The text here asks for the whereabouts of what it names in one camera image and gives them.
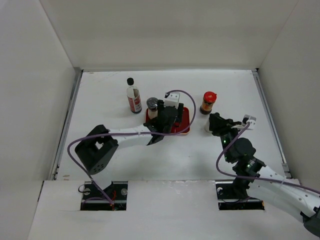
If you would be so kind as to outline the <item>black-cap grinder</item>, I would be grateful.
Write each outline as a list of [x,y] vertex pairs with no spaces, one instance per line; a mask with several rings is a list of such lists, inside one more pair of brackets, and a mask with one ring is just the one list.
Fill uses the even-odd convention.
[[207,132],[207,133],[212,133],[212,130],[211,130],[211,121],[210,119],[207,120],[205,126],[204,126],[204,130]]

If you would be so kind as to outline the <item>clear-cap salt grinder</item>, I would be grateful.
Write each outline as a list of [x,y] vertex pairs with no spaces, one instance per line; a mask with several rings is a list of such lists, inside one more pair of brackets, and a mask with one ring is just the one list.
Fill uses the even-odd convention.
[[146,101],[147,116],[150,120],[158,116],[158,99],[156,97],[150,97]]

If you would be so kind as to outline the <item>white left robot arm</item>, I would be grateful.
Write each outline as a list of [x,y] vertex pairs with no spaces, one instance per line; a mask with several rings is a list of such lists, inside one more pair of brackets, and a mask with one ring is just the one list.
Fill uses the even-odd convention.
[[168,101],[157,102],[157,116],[134,128],[111,130],[97,125],[88,135],[107,134],[84,139],[75,147],[75,153],[89,175],[104,170],[116,150],[133,146],[150,146],[163,140],[165,134],[171,134],[172,128],[183,118],[184,104],[176,105]]

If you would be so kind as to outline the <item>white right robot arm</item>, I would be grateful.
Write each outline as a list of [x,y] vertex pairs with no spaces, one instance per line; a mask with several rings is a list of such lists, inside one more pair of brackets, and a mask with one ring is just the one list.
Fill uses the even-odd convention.
[[253,130],[256,118],[245,115],[242,121],[225,119],[211,113],[208,131],[219,137],[222,152],[218,159],[232,164],[233,173],[227,173],[215,164],[219,173],[232,177],[232,192],[238,198],[252,197],[267,202],[301,222],[315,236],[320,235],[320,192],[292,182],[275,172],[255,157],[256,149],[241,135]]

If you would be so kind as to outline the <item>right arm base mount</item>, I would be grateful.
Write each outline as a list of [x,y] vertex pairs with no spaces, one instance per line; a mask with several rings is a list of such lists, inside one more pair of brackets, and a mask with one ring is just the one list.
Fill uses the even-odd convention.
[[247,193],[237,190],[230,180],[215,182],[218,209],[220,211],[264,211],[262,200],[249,197]]

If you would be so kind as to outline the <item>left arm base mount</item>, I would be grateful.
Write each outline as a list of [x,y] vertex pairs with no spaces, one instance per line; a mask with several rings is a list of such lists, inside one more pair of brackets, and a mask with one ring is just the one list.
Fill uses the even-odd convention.
[[113,204],[97,189],[92,182],[85,182],[78,187],[81,194],[81,211],[125,211],[127,209],[128,182],[113,181],[104,193],[109,196]]

